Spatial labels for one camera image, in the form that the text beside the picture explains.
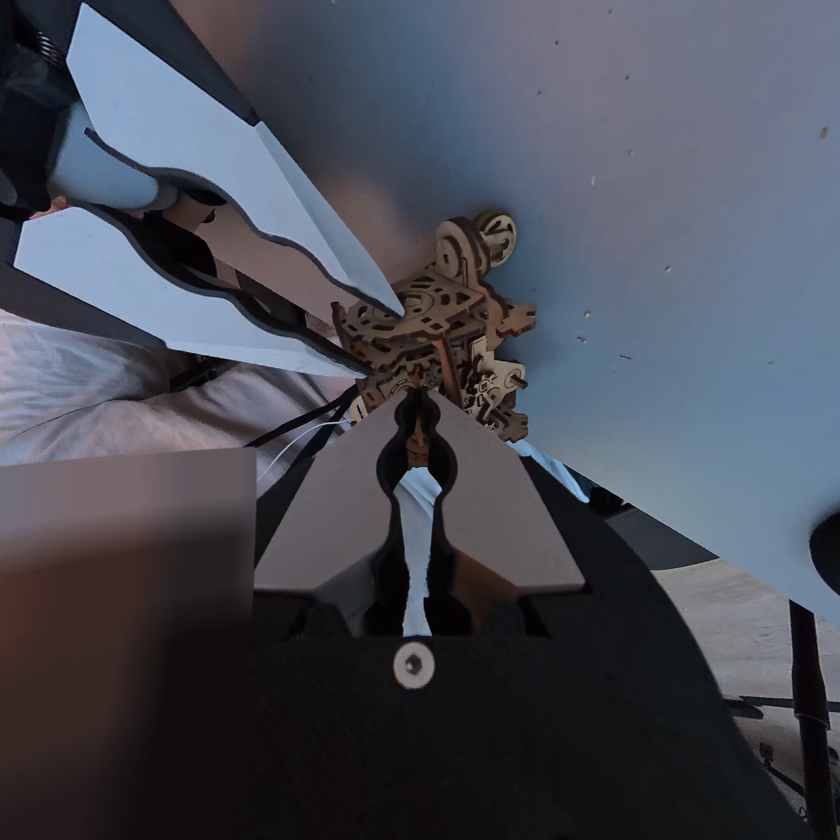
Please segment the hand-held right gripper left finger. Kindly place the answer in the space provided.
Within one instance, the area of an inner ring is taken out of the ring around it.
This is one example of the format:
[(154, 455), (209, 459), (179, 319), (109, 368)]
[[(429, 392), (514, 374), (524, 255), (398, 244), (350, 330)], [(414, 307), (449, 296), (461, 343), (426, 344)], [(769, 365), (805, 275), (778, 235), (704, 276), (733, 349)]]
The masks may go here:
[(419, 392), (395, 395), (311, 460), (277, 502), (255, 593), (339, 609), (355, 635), (403, 635), (408, 593), (394, 490), (407, 472)]

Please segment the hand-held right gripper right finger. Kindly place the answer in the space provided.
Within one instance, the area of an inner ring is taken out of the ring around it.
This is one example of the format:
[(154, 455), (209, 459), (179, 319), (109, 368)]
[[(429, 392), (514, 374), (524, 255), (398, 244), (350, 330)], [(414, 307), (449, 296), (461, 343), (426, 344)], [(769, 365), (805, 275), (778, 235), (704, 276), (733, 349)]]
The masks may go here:
[(517, 452), (436, 392), (420, 397), (434, 504), (424, 611), (433, 634), (471, 634), (503, 602), (571, 595), (585, 578)]

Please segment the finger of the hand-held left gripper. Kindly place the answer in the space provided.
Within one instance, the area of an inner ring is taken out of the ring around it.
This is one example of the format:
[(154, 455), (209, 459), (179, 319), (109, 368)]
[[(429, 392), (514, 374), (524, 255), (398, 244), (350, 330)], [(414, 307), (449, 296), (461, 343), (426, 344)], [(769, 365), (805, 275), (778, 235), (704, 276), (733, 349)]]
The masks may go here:
[(313, 375), (365, 366), (305, 324), (284, 322), (237, 288), (183, 264), (139, 219), (82, 204), (14, 226), (12, 267), (171, 350)]
[(333, 285), (403, 314), (373, 258), (264, 122), (238, 115), (89, 3), (67, 64), (103, 146), (149, 175), (215, 193)]

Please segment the wooden mechanical model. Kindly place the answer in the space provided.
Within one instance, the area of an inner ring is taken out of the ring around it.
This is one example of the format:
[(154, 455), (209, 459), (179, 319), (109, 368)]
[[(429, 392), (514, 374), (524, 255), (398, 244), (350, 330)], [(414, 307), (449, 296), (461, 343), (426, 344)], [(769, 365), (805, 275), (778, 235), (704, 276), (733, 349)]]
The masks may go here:
[(400, 392), (437, 391), (509, 443), (529, 434), (516, 410), (526, 370), (496, 357), (507, 340), (532, 330), (536, 307), (496, 293), (487, 275), (511, 256), (518, 232), (511, 216), (491, 209), (438, 227), (435, 261), (396, 283), (400, 318), (365, 302), (332, 304), (342, 347), (369, 369), (358, 380), (349, 417), (358, 423)]

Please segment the grey desk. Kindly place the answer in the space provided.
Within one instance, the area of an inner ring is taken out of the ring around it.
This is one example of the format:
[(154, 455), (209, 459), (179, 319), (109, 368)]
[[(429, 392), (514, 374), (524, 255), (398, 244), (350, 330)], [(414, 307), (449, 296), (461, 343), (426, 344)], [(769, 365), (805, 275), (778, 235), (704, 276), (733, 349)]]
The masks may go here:
[(838, 623), (838, 2), (175, 7), (389, 280), (509, 211), (530, 441)]

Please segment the black desk leg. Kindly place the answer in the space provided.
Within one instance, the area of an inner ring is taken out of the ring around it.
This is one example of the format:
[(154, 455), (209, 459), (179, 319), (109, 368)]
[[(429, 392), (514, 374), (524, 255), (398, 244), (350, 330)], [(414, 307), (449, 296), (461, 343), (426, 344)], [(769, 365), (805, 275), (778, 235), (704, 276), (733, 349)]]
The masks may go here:
[(830, 728), (814, 614), (789, 601), (791, 681), (794, 714), (799, 722), (804, 798), (808, 822), (820, 839), (837, 838), (827, 732)]

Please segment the white thread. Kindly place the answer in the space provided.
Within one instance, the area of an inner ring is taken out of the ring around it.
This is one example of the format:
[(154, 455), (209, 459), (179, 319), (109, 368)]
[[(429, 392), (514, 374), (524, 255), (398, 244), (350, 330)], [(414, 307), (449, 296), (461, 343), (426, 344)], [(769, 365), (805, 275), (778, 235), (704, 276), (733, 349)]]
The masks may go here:
[(277, 454), (273, 457), (273, 459), (272, 459), (272, 460), (271, 460), (271, 461), (270, 461), (270, 462), (266, 465), (266, 467), (265, 467), (265, 468), (264, 468), (264, 469), (263, 469), (263, 470), (262, 470), (262, 471), (261, 471), (261, 472), (257, 475), (257, 478), (256, 478), (257, 483), (260, 483), (260, 481), (261, 481), (261, 480), (262, 480), (262, 479), (263, 479), (263, 478), (264, 478), (264, 477), (265, 477), (265, 476), (266, 476), (266, 475), (267, 475), (267, 474), (271, 471), (272, 467), (273, 467), (273, 466), (274, 466), (274, 465), (275, 465), (278, 461), (280, 461), (280, 460), (283, 458), (283, 456), (285, 455), (285, 453), (286, 453), (286, 452), (287, 452), (290, 448), (294, 448), (294, 447), (298, 444), (298, 441), (299, 441), (299, 440), (301, 440), (302, 438), (307, 438), (309, 435), (311, 435), (311, 434), (315, 433), (315, 432), (316, 432), (316, 430), (319, 430), (319, 429), (321, 429), (321, 428), (324, 428), (324, 427), (334, 427), (334, 426), (339, 426), (339, 425), (351, 425), (351, 421), (350, 421), (350, 420), (349, 420), (349, 418), (347, 418), (347, 417), (342, 417), (341, 419), (338, 419), (338, 420), (327, 421), (327, 422), (323, 422), (323, 423), (317, 423), (317, 424), (311, 425), (311, 426), (310, 426), (310, 427), (308, 427), (308, 428), (305, 428), (302, 432), (300, 432), (300, 433), (299, 433), (297, 436), (295, 436), (292, 440), (290, 440), (288, 443), (286, 443), (286, 444), (284, 445), (284, 447), (283, 447), (283, 448), (282, 448), (279, 452), (277, 452)]

